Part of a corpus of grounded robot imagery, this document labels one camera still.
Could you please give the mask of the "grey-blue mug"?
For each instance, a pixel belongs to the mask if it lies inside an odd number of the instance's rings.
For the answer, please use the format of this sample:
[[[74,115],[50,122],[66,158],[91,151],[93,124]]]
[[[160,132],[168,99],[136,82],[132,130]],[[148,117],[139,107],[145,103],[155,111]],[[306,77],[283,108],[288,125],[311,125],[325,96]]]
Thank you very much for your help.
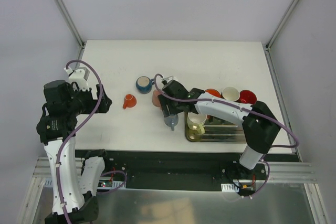
[[[164,123],[168,126],[172,131],[175,130],[175,127],[178,125],[179,117],[177,114],[172,114],[164,118]]]

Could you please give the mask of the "pale yellow-green mug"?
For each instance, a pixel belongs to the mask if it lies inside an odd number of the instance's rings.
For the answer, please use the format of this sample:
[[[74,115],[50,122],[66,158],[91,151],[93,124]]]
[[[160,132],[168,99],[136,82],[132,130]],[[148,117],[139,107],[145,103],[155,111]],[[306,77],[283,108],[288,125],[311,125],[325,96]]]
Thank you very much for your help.
[[[206,114],[196,114],[188,113],[187,114],[187,126],[190,130],[196,131],[198,134],[204,134],[204,124],[207,119]]]

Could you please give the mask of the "bright orange mug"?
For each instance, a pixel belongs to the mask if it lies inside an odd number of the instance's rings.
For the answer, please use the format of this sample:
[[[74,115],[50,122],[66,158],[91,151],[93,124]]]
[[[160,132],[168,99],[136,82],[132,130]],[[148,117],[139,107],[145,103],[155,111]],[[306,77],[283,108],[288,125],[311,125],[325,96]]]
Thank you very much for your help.
[[[217,97],[217,98],[221,98],[221,93],[216,90],[216,89],[206,89],[205,92]]]

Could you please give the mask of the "dark green mug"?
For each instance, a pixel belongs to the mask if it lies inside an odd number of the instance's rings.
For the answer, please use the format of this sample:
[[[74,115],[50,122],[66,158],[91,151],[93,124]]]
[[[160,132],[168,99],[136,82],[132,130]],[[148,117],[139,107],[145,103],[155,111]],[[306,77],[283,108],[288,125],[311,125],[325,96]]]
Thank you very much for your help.
[[[239,91],[234,87],[226,87],[221,91],[223,99],[236,102],[240,99]]]

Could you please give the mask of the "red mug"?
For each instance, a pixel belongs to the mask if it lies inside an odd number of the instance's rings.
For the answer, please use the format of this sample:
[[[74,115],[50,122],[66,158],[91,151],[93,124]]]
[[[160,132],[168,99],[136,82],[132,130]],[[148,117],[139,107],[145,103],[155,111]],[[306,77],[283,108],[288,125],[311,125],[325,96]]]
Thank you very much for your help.
[[[256,95],[250,90],[241,90],[239,93],[239,102],[244,104],[255,104],[257,102]]]

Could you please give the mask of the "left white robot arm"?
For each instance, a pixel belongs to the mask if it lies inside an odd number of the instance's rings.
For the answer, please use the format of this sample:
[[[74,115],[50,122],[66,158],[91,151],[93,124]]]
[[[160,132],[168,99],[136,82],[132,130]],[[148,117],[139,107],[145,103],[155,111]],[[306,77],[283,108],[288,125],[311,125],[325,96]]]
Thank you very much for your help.
[[[78,124],[77,116],[107,113],[112,104],[102,84],[97,84],[97,98],[90,88],[77,82],[56,80],[44,85],[46,102],[36,126],[49,160],[52,176],[53,207],[45,223],[93,223],[99,214],[96,197],[100,176],[110,173],[111,164],[105,150],[90,151],[77,173],[76,133],[88,119]]]

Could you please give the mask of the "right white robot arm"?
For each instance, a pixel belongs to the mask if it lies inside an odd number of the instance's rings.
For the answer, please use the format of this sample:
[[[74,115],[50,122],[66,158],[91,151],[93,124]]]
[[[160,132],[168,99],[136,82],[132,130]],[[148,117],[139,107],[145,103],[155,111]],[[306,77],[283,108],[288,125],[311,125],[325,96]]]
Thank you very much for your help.
[[[188,91],[175,79],[162,80],[159,101],[164,117],[181,112],[212,116],[243,129],[245,147],[236,166],[236,173],[248,179],[255,173],[255,166],[266,155],[277,137],[280,126],[269,107],[257,101],[243,104],[215,97],[210,93],[193,88]]]

